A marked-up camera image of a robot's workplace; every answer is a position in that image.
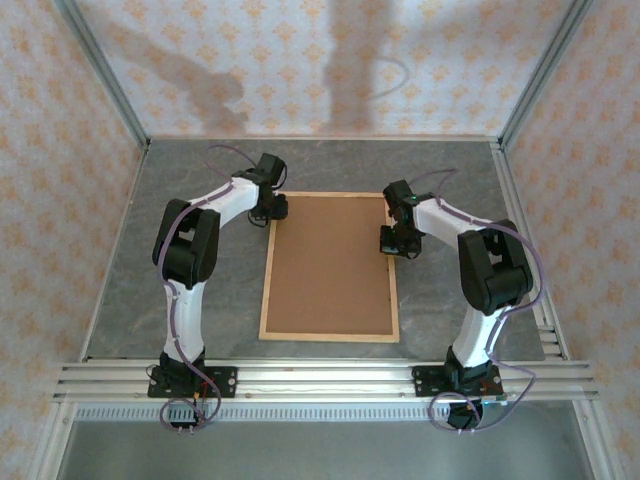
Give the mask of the thin aluminium back bar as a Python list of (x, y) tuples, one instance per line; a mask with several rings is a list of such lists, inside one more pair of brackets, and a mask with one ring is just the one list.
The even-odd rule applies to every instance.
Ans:
[(450, 135), (450, 134), (434, 134), (434, 135), (329, 135), (329, 134), (293, 134), (293, 135), (149, 135), (148, 141), (161, 140), (300, 140), (300, 141), (430, 141), (430, 142), (487, 142), (500, 143), (499, 137), (491, 135)]

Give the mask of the thin aluminium side strip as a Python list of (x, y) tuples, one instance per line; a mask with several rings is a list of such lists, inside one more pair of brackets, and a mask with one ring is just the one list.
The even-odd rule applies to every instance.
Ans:
[(107, 265), (105, 267), (105, 271), (104, 271), (104, 275), (98, 290), (98, 295), (97, 295), (97, 299), (94, 305), (94, 309), (92, 311), (92, 314), (89, 318), (89, 322), (85, 331), (85, 335), (84, 335), (84, 339), (83, 339), (83, 343), (81, 346), (81, 350), (80, 353), (78, 355), (77, 360), (80, 363), (86, 363), (89, 355), (88, 355), (88, 349), (89, 349), (89, 345), (91, 342), (91, 338), (93, 336), (93, 333), (95, 331), (95, 327), (97, 324), (97, 320), (99, 318), (99, 314), (100, 314), (100, 309), (103, 303), (103, 299), (104, 299), (104, 295), (105, 295), (105, 291), (106, 288), (108, 286), (109, 283), (109, 278), (110, 278), (110, 272), (111, 269), (114, 265), (115, 262), (115, 258), (117, 255), (117, 251), (119, 248), (119, 244), (121, 241), (121, 237), (123, 235), (123, 232), (125, 230), (126, 227), (126, 222), (127, 222), (127, 218), (129, 216), (129, 212), (131, 210), (131, 207), (133, 205), (133, 201), (134, 201), (134, 197), (136, 194), (136, 190), (139, 184), (139, 180), (140, 180), (140, 176), (145, 164), (145, 161), (148, 157), (148, 152), (150, 150), (150, 146), (151, 146), (152, 141), (149, 140), (144, 146), (143, 149), (141, 151), (141, 155), (139, 157), (138, 163), (137, 163), (137, 167), (133, 176), (133, 179), (131, 181), (131, 185), (129, 186), (129, 189), (127, 191), (127, 195), (125, 197), (125, 203), (124, 203), (124, 207), (123, 207), (123, 211), (122, 214), (120, 216), (119, 219), (119, 223), (117, 225), (117, 229), (115, 232), (115, 238), (114, 238), (114, 242), (108, 257), (108, 261), (107, 261)]

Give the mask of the black connector box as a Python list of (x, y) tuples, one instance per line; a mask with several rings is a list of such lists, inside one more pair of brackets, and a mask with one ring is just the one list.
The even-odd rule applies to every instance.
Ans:
[(162, 414), (162, 420), (178, 433), (195, 433), (204, 425), (204, 412), (193, 404), (171, 404)]
[(447, 424), (455, 430), (474, 430), (481, 423), (483, 412), (480, 401), (451, 403)]

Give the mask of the grey metal sheet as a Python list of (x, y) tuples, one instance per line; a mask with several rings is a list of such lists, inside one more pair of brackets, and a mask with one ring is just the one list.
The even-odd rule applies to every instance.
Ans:
[(80, 422), (58, 480), (593, 480), (569, 429), (521, 414), (472, 436), (426, 422)]

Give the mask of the aluminium lower leg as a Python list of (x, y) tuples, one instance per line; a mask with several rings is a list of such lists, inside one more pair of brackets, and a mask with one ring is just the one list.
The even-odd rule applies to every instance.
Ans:
[(56, 480), (77, 410), (72, 402), (54, 402), (38, 441), (27, 480)]
[(573, 401), (580, 436), (594, 480), (616, 480), (616, 461), (612, 456), (611, 435), (603, 407), (596, 400)]

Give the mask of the wide aluminium side rail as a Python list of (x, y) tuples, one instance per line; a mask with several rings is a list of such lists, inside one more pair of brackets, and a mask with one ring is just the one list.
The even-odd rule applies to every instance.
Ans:
[[(534, 235), (526, 218), (524, 204), (520, 199), (507, 155), (497, 142), (491, 143), (490, 147), (509, 218), (516, 224), (518, 231), (532, 244), (535, 244)], [(546, 274), (543, 274), (543, 278), (544, 287), (541, 299), (532, 309), (542, 350), (546, 360), (567, 361), (571, 359), (571, 356), (551, 297), (550, 283)]]

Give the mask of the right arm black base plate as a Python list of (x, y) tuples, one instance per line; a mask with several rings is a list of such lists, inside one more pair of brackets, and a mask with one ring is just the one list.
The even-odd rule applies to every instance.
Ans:
[(469, 397), (501, 396), (504, 394), (499, 369), (491, 365), (488, 370), (471, 376), (444, 365), (417, 365), (411, 371), (417, 397), (433, 397), (443, 392), (461, 393)]

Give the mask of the aluminium slotted mounting rail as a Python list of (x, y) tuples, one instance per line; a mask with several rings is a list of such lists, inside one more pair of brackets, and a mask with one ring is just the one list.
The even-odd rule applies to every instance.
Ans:
[[(235, 402), (394, 402), (417, 397), (406, 359), (216, 360), (214, 366), (238, 369)], [(53, 397), (57, 401), (145, 401), (151, 366), (147, 360), (92, 360), (63, 366)], [(593, 400), (599, 388), (586, 361), (514, 362), (499, 369), (504, 394), (486, 401)]]

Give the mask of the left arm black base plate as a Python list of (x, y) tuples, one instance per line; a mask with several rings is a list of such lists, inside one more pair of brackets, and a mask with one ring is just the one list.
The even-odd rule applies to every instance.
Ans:
[[(222, 398), (234, 398), (238, 369), (205, 366), (203, 374), (218, 388)], [(150, 398), (214, 398), (215, 392), (205, 379), (188, 367), (178, 370), (154, 366), (149, 372), (147, 396)]]

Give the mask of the aluminium corner post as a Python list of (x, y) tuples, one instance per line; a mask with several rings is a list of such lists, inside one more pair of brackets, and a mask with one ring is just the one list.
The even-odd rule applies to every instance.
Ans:
[(115, 105), (125, 126), (136, 144), (146, 151), (151, 138), (145, 131), (138, 115), (134, 111), (121, 83), (119, 82), (111, 64), (95, 37), (89, 23), (81, 12), (76, 0), (52, 0), (64, 18), (72, 34), (78, 41), (80, 48), (91, 64), (94, 72), (106, 89), (108, 96)]
[(594, 0), (571, 0), (558, 28), (543, 51), (522, 94), (515, 104), (500, 136), (500, 150), (506, 152), (516, 139), (525, 120), (533, 110), (535, 102), (543, 92), (573, 36), (579, 29)]

